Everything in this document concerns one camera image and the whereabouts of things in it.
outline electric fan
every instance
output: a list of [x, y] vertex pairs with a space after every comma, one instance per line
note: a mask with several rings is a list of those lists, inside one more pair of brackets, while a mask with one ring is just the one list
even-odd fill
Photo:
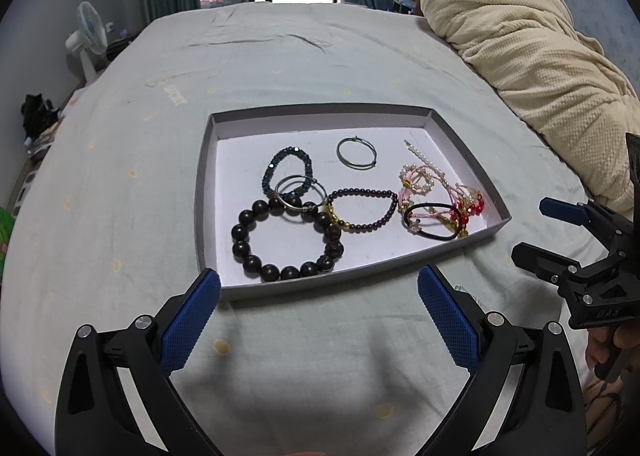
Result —
[[71, 53], [77, 53], [82, 63], [86, 85], [92, 84], [98, 78], [94, 64], [86, 52], [88, 48], [96, 55], [102, 55], [107, 50], [107, 34], [100, 19], [100, 14], [88, 1], [78, 6], [78, 30], [66, 40], [65, 45]]

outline jewelry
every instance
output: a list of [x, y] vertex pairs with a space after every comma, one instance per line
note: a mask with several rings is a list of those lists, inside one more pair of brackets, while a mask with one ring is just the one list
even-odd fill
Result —
[[271, 159], [267, 169], [264, 171], [264, 176], [262, 176], [262, 192], [267, 198], [275, 197], [275, 191], [271, 188], [271, 179], [273, 178], [273, 173], [275, 172], [278, 164], [282, 162], [287, 156], [297, 156], [302, 162], [305, 164], [305, 175], [307, 180], [293, 191], [290, 191], [288, 195], [294, 196], [304, 196], [306, 192], [311, 188], [311, 180], [314, 177], [314, 170], [311, 166], [311, 158], [309, 155], [304, 152], [299, 147], [285, 147], [283, 150], [280, 150], [276, 153], [276, 155]]
[[[420, 167], [415, 164], [405, 165], [400, 171], [399, 177], [402, 180], [402, 188], [399, 192], [398, 211], [403, 214], [403, 217], [407, 218], [407, 220], [405, 220], [407, 226], [411, 223], [413, 226], [412, 230], [415, 231], [415, 227], [417, 225], [416, 222], [411, 222], [409, 220], [411, 217], [417, 218], [417, 223], [419, 223], [420, 218], [435, 218], [451, 232], [455, 232], [457, 230], [459, 237], [468, 235], [466, 224], [469, 222], [469, 216], [480, 215], [482, 210], [484, 210], [484, 199], [480, 192], [472, 187], [458, 183], [455, 184], [455, 186], [451, 186], [449, 182], [447, 182], [445, 174], [441, 169], [431, 163], [423, 153], [417, 150], [408, 141], [405, 140], [404, 143], [415, 156], [424, 162], [424, 165], [421, 165]], [[424, 185], [420, 185], [418, 183], [420, 179], [425, 180]], [[451, 205], [424, 204], [421, 206], [427, 208], [449, 208], [452, 206], [455, 208], [455, 211], [447, 213], [446, 211], [435, 211], [434, 209], [433, 211], [430, 210], [429, 214], [407, 214], [407, 209], [409, 207], [420, 207], [414, 206], [414, 202], [410, 198], [411, 193], [422, 195], [427, 194], [427, 192], [429, 192], [433, 187], [434, 179], [437, 180], [447, 191]], [[432, 237], [434, 239], [442, 238], [442, 236], [434, 237], [434, 234], [430, 234], [427, 237]]]
[[340, 258], [344, 253], [344, 246], [339, 241], [342, 231], [338, 225], [331, 223], [331, 218], [326, 212], [318, 212], [318, 205], [311, 204], [308, 211], [303, 212], [305, 221], [315, 221], [318, 229], [324, 234], [326, 245], [324, 254], [316, 262], [307, 261], [302, 263], [300, 269], [295, 266], [285, 266], [279, 270], [274, 264], [262, 264], [262, 260], [251, 253], [251, 246], [248, 243], [248, 227], [256, 220], [265, 220], [269, 214], [280, 215], [284, 212], [284, 205], [279, 208], [272, 208], [264, 200], [255, 201], [251, 210], [243, 210], [238, 215], [238, 224], [231, 229], [231, 237], [234, 239], [234, 246], [231, 248], [236, 261], [242, 262], [244, 271], [249, 275], [260, 274], [262, 282], [274, 282], [278, 279], [297, 279], [299, 277], [317, 276], [320, 272], [330, 272], [335, 264], [335, 259]]
[[[347, 160], [340, 152], [340, 146], [345, 142], [357, 142], [358, 144], [362, 144], [363, 146], [368, 147], [369, 150], [373, 153], [373, 160], [369, 163], [350, 162], [350, 160]], [[360, 171], [373, 169], [376, 166], [376, 161], [378, 159], [378, 152], [376, 151], [376, 148], [373, 147], [373, 144], [371, 142], [368, 142], [364, 138], [359, 138], [358, 136], [354, 136], [353, 138], [343, 138], [340, 142], [338, 142], [338, 146], [335, 148], [335, 153], [338, 156], [338, 160], [340, 160], [344, 165]]]
[[[303, 186], [305, 184], [308, 184], [309, 187], [311, 187], [312, 185], [316, 185], [319, 188], [321, 188], [322, 189], [322, 201], [319, 204], [315, 204], [313, 202], [307, 202], [307, 203], [303, 204], [302, 200], [300, 199], [300, 196], [297, 196], [297, 195], [291, 196], [290, 194], [287, 194], [284, 197], [282, 197], [280, 195], [280, 186], [283, 185], [284, 183], [286, 183], [289, 180], [293, 180], [294, 178], [304, 178], [305, 182], [303, 183]], [[273, 194], [274, 194], [275, 199], [277, 201], [279, 201], [287, 209], [295, 211], [295, 212], [309, 212], [309, 211], [312, 210], [312, 207], [315, 207], [316, 211], [317, 211], [318, 207], [324, 206], [324, 204], [327, 202], [327, 194], [326, 194], [326, 189], [324, 188], [324, 186], [318, 180], [316, 180], [315, 178], [310, 178], [309, 176], [303, 176], [301, 174], [292, 174], [291, 176], [287, 176], [286, 178], [283, 178], [282, 180], [280, 180], [277, 183], [276, 188], [273, 190]]]
[[[438, 212], [435, 209], [436, 207], [445, 208], [447, 209], [447, 211]], [[419, 208], [426, 208], [429, 211], [429, 214], [414, 214], [414, 210]], [[452, 234], [450, 236], [439, 236], [437, 234], [430, 234], [422, 230], [422, 228], [420, 227], [419, 218], [436, 218], [438, 221], [440, 221], [443, 225], [446, 226], [446, 224], [444, 223], [444, 220], [446, 218], [443, 217], [443, 214], [446, 214], [447, 212], [450, 213], [450, 216], [455, 216], [455, 218], [450, 217], [449, 223], [451, 223], [452, 225], [455, 224], [454, 229], [452, 230]], [[404, 224], [408, 227], [409, 230], [411, 230], [412, 232], [415, 232], [416, 234], [419, 234], [420, 236], [423, 236], [425, 238], [430, 238], [432, 240], [440, 240], [440, 241], [454, 240], [462, 232], [462, 214], [460, 213], [460, 210], [455, 208], [453, 205], [449, 205], [446, 203], [418, 203], [417, 205], [412, 204], [410, 207], [404, 210], [404, 213], [402, 214], [402, 220], [404, 221]]]
[[[391, 205], [381, 220], [366, 225], [353, 225], [341, 220], [334, 211], [334, 200], [341, 196], [369, 196], [373, 198], [391, 198]], [[389, 223], [391, 216], [398, 204], [398, 195], [393, 191], [377, 191], [372, 189], [340, 189], [329, 194], [326, 201], [325, 210], [331, 216], [331, 221], [338, 225], [345, 232], [372, 232]]]

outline blue textured pad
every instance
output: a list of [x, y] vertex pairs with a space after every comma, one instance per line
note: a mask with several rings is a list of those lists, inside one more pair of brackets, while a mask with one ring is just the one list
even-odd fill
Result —
[[543, 216], [578, 226], [589, 223], [589, 215], [582, 207], [553, 198], [540, 200], [540, 213]]
[[220, 299], [220, 278], [211, 270], [184, 302], [162, 337], [158, 363], [169, 376], [187, 363], [205, 324]]
[[418, 273], [418, 294], [435, 322], [453, 361], [457, 366], [468, 369], [469, 374], [473, 375], [481, 360], [478, 334], [429, 266], [423, 267]]

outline silver bracelet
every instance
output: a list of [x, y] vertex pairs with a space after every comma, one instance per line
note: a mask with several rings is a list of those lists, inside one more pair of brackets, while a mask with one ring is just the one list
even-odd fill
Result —
[[289, 180], [293, 180], [296, 178], [302, 178], [305, 180], [309, 180], [311, 182], [311, 185], [316, 185], [319, 188], [322, 189], [322, 201], [318, 204], [315, 205], [314, 207], [323, 207], [324, 205], [326, 205], [326, 200], [329, 197], [329, 195], [326, 192], [326, 189], [324, 188], [324, 186], [315, 178], [311, 178], [311, 176], [305, 176], [303, 174], [292, 174], [291, 176], [287, 176], [286, 178], [283, 178], [282, 180], [280, 180], [277, 184], [276, 187], [273, 189], [273, 191], [275, 192], [274, 196], [276, 198], [276, 200], [278, 200], [280, 203], [282, 203], [287, 209], [290, 209], [292, 211], [296, 211], [296, 212], [309, 212], [313, 207], [294, 207], [293, 205], [291, 205], [290, 203], [286, 202], [283, 200], [282, 196], [280, 195], [280, 187], [281, 185], [283, 185], [284, 183], [286, 183]]
[[[370, 163], [355, 163], [347, 160], [342, 153], [340, 152], [340, 146], [345, 142], [356, 142], [358, 144], [362, 144], [366, 146], [373, 153], [373, 160]], [[373, 144], [365, 140], [364, 138], [360, 138], [358, 136], [354, 136], [352, 138], [343, 138], [340, 142], [338, 142], [338, 146], [335, 148], [335, 153], [338, 156], [338, 159], [347, 167], [351, 169], [356, 169], [360, 171], [366, 171], [369, 169], [373, 169], [376, 166], [376, 161], [378, 159], [378, 152], [376, 148], [373, 147]]]

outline bed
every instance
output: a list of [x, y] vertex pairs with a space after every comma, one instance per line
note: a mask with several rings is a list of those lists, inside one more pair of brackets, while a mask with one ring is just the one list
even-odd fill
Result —
[[[122, 328], [198, 275], [193, 201], [208, 116], [341, 101], [436, 109], [513, 216], [494, 238], [438, 258], [438, 267], [513, 324], [566, 325], [555, 289], [516, 269], [510, 251], [524, 241], [583, 263], [602, 255], [584, 230], [538, 213], [545, 196], [586, 201], [583, 186], [425, 20], [340, 4], [177, 14], [153, 22], [68, 112], [15, 226], [0, 370], [46, 450], [53, 453], [58, 386], [79, 325]], [[468, 376], [417, 297], [419, 268], [222, 303], [172, 382], [225, 454], [415, 454]], [[568, 337], [584, 378], [586, 335]], [[160, 444], [123, 378], [145, 437]]]

